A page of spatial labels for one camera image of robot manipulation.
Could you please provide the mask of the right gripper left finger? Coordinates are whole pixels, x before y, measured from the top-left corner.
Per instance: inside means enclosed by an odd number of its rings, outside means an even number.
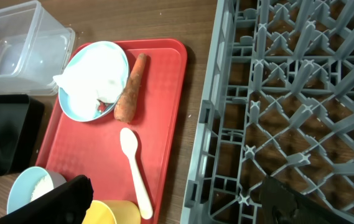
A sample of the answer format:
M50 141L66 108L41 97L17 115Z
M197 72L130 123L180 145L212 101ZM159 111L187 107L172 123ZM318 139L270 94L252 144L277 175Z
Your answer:
M81 224L93 201L91 180L78 175L16 211L0 224Z

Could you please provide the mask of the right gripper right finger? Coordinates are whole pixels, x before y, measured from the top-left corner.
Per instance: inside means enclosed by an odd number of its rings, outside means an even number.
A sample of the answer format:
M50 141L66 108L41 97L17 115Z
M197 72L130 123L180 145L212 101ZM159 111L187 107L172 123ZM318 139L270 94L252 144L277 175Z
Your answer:
M304 195L267 175L260 186L263 221L269 224L349 224L319 197Z

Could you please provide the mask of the white rice pile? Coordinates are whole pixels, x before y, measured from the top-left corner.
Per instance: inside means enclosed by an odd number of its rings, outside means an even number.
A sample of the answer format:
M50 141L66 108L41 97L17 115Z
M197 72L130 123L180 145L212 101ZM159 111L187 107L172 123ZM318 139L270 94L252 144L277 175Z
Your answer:
M54 189L51 176L43 176L34 186L30 201L34 201Z

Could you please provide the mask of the yellow plastic cup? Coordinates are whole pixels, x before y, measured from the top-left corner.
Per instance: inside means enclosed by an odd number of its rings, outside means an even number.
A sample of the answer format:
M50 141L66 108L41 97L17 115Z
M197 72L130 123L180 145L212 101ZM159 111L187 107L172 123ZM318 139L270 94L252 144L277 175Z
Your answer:
M93 200L82 224L140 224L138 207L126 200Z

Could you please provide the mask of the light blue bowl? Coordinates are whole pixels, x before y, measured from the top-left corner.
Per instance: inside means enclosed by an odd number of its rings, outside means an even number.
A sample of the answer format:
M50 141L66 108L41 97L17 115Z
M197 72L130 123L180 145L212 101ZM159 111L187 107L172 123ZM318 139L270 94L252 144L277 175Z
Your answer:
M45 175L51 176L54 189L66 182L61 174L42 167L34 166L24 170L11 187L7 200L7 214L31 202L30 198L34 186Z

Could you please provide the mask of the orange carrot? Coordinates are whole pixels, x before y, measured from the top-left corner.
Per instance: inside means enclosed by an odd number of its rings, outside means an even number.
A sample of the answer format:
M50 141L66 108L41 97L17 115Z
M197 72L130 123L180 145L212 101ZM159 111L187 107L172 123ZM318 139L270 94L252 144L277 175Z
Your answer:
M114 107L114 118L124 123L130 123L136 113L137 99L141 80L146 66L147 55L141 53L137 56L131 70L127 84Z

